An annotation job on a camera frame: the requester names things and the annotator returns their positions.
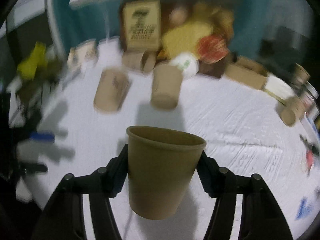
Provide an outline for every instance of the white tablecloth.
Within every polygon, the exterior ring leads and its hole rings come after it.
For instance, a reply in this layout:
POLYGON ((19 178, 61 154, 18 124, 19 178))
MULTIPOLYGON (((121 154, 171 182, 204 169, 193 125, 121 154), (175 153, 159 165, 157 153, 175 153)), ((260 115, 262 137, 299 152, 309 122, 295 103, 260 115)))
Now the white tablecloth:
MULTIPOLYGON (((220 80, 197 75, 183 82, 178 107, 169 112, 150 106, 152 74, 129 73, 131 82, 121 110, 102 114, 93 108, 93 99, 103 67, 119 65, 120 55, 106 50, 97 66, 84 78, 74 80, 56 92, 44 110, 38 130, 56 134, 53 145, 36 142, 20 144, 20 157, 48 166, 47 174, 27 176, 25 182, 34 200, 44 208, 66 173, 92 173, 117 156, 127 142, 126 128, 149 125, 182 130, 201 136, 205 149, 235 174, 259 173, 278 201, 293 237, 299 237, 320 210, 315 188, 320 184, 319 168, 307 176, 306 148, 299 135, 306 131, 298 122, 286 127, 275 108, 277 101, 264 93, 223 77, 220 80), (297 213, 307 198, 300 218, 297 213)), ((129 207, 128 182, 111 199, 111 206, 123 239, 203 239, 215 200, 203 191, 195 172, 177 213, 166 220, 139 217, 129 207)), ((237 239, 242 199, 238 195, 231 239, 237 239)), ((95 239, 90 221, 88 196, 84 196, 85 227, 88 239, 95 239)))

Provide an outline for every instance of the cardboard box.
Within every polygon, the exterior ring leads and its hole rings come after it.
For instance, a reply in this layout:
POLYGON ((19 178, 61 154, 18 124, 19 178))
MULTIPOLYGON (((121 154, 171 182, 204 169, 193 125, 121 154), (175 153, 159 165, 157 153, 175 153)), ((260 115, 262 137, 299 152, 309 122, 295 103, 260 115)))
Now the cardboard box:
POLYGON ((268 72, 254 60, 239 57, 236 63, 227 66, 225 75, 247 86, 262 90, 267 82, 268 72))
POLYGON ((226 55, 223 59, 219 60, 216 63, 208 64, 204 61, 200 61, 199 74, 204 74, 216 78, 221 78, 225 72, 226 67, 232 63, 232 53, 226 55))

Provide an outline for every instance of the jar lid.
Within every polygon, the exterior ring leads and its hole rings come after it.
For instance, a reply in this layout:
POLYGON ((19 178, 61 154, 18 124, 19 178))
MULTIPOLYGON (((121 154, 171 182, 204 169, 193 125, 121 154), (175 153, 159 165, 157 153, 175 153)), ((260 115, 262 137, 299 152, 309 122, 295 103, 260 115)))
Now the jar lid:
POLYGON ((305 84, 305 86, 309 90, 311 95, 313 95, 315 98, 318 98, 319 94, 318 94, 317 90, 309 82, 307 82, 305 84))

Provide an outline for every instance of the brown paper cup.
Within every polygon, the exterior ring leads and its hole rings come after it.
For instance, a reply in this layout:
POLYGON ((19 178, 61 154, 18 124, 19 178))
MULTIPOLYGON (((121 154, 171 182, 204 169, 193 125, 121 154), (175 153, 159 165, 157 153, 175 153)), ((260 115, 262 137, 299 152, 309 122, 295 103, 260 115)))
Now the brown paper cup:
POLYGON ((118 69, 102 72, 93 105, 104 112, 117 111, 124 99, 128 77, 118 69))
POLYGON ((129 203, 139 216, 160 220, 175 214, 206 141, 175 130, 131 126, 129 203))
POLYGON ((178 105, 182 72, 167 62, 159 63, 153 71, 151 104, 160 109, 174 109, 178 105))
POLYGON ((303 102, 298 97, 287 100, 284 109, 280 114, 281 120, 287 126, 293 126, 296 120, 300 119, 305 112, 303 102))
POLYGON ((156 54, 152 51, 126 51, 122 56, 122 65, 132 70, 149 73, 156 63, 156 54))

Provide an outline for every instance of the teal wall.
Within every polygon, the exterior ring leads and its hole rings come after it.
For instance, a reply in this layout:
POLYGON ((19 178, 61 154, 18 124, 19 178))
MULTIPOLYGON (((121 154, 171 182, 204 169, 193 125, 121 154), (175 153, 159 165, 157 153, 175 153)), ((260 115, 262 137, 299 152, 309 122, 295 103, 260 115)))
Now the teal wall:
MULTIPOLYGON (((266 25, 266 12, 270 0, 240 0, 235 7, 235 37, 229 48, 239 54, 255 58, 266 25)), ((69 7, 69 0, 53 0, 54 12, 64 48, 82 41, 104 39, 105 26, 102 9, 108 8, 110 36, 119 35, 118 10, 120 0, 106 1, 102 6, 88 5, 78 10, 69 7)))

